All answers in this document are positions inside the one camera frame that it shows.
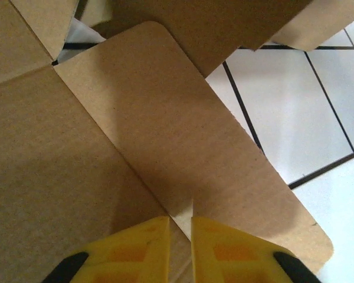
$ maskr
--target corrugated cardboard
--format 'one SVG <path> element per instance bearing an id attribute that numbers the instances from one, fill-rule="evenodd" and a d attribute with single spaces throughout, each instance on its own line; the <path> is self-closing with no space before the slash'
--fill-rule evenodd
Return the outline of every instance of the corrugated cardboard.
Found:
<path id="1" fill-rule="evenodd" d="M 112 19 L 95 26 L 105 38 L 145 21 L 161 23 L 206 77 L 239 46 L 253 50 L 262 46 L 311 0 L 106 0 L 101 5 L 89 5 L 94 0 L 83 2 L 88 4 L 81 20 L 88 25 L 99 22 L 94 16 L 106 19 L 107 13 L 102 10 L 111 9 Z"/>
<path id="2" fill-rule="evenodd" d="M 0 0 L 0 282 L 39 282 L 76 247 L 158 215 L 189 235 L 192 199 L 195 214 L 313 270 L 329 258 L 327 236 L 164 28 L 81 53 L 57 66 L 62 80 L 50 61 L 63 42 L 42 44 L 50 17 L 15 2 Z M 172 231 L 169 279 L 191 282 L 190 243 Z"/>
<path id="3" fill-rule="evenodd" d="M 164 215 L 51 66 L 0 85 L 0 282 L 40 282 L 69 252 Z M 171 278 L 190 244 L 172 222 Z"/>
<path id="4" fill-rule="evenodd" d="M 11 0 L 52 59 L 63 47 L 78 0 Z"/>
<path id="5" fill-rule="evenodd" d="M 315 271 L 329 258 L 321 228 L 164 27 L 144 23 L 55 70 L 187 235 L 194 196 L 194 214 L 290 248 Z"/>
<path id="6" fill-rule="evenodd" d="M 273 41 L 311 51 L 354 21 L 354 0 L 314 0 Z"/>

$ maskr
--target brown cardboard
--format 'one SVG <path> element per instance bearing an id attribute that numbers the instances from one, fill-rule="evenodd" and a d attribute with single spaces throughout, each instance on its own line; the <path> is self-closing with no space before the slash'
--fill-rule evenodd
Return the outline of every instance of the brown cardboard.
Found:
<path id="1" fill-rule="evenodd" d="M 78 0 L 11 1 L 55 60 L 63 47 Z"/>
<path id="2" fill-rule="evenodd" d="M 311 51 L 354 21 L 354 0 L 314 0 L 272 40 Z"/>
<path id="3" fill-rule="evenodd" d="M 40 21 L 14 2 L 0 1 L 0 282 L 40 282 L 78 246 L 167 211 L 188 235 L 193 196 L 195 213 L 313 270 L 328 259 L 326 235 L 164 28 L 143 24 L 58 66 L 67 87 L 50 66 L 66 15 L 54 25 L 41 4 Z M 191 282 L 188 238 L 172 231 L 169 279 Z"/>
<path id="4" fill-rule="evenodd" d="M 51 66 L 0 85 L 0 282 L 41 282 L 79 246 L 165 214 Z M 171 223 L 177 278 L 190 243 Z"/>
<path id="5" fill-rule="evenodd" d="M 329 239 L 163 26 L 136 26 L 55 70 L 186 234 L 193 197 L 194 214 L 283 245 L 314 271 L 329 259 Z"/>
<path id="6" fill-rule="evenodd" d="M 0 83 L 51 62 L 11 3 L 0 0 Z"/>
<path id="7" fill-rule="evenodd" d="M 112 19 L 110 0 L 79 0 L 75 18 L 89 27 Z"/>
<path id="8" fill-rule="evenodd" d="M 110 7 L 112 19 L 95 28 L 108 38 L 145 21 L 159 22 L 206 77 L 239 46 L 253 50 L 262 46 L 309 2 L 107 0 L 105 7 Z M 92 19 L 95 15 L 106 18 L 102 13 L 104 4 L 88 4 L 83 22 L 99 22 Z"/>

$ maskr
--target yellow plastic part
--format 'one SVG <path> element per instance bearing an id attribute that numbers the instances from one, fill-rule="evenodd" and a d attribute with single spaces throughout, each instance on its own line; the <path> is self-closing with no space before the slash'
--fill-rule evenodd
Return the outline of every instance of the yellow plastic part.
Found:
<path id="1" fill-rule="evenodd" d="M 289 250 L 203 217 L 192 218 L 196 283 L 292 283 L 273 258 Z"/>
<path id="2" fill-rule="evenodd" d="M 169 217 L 161 216 L 92 242 L 71 283 L 167 283 Z"/>

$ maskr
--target white tile floor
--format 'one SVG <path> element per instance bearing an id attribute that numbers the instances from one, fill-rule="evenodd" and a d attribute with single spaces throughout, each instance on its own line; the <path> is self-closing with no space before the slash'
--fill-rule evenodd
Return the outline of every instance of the white tile floor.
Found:
<path id="1" fill-rule="evenodd" d="M 354 44 L 354 23 L 346 31 Z M 226 63 L 249 126 L 223 67 L 207 78 L 332 240 L 323 283 L 354 283 L 354 48 L 340 48 L 352 42 L 343 30 L 324 42 L 333 50 L 233 53 Z"/>
<path id="2" fill-rule="evenodd" d="M 98 32 L 87 27 L 86 25 L 76 20 L 75 18 L 73 18 L 71 21 L 70 30 L 68 31 L 67 37 L 65 39 L 66 42 L 95 42 L 95 43 L 100 43 L 103 42 L 104 40 L 105 38 L 103 38 Z M 57 61 L 59 63 L 62 63 L 83 51 L 84 50 L 62 50 L 59 53 Z"/>

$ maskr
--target yellow tool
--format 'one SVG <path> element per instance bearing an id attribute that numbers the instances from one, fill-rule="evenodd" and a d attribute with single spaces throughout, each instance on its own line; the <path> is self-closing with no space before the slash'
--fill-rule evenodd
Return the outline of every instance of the yellow tool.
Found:
<path id="1" fill-rule="evenodd" d="M 43 283 L 167 283 L 169 244 L 169 218 L 153 218 L 86 245 Z M 289 250 L 203 217 L 192 261 L 196 283 L 320 283 Z"/>

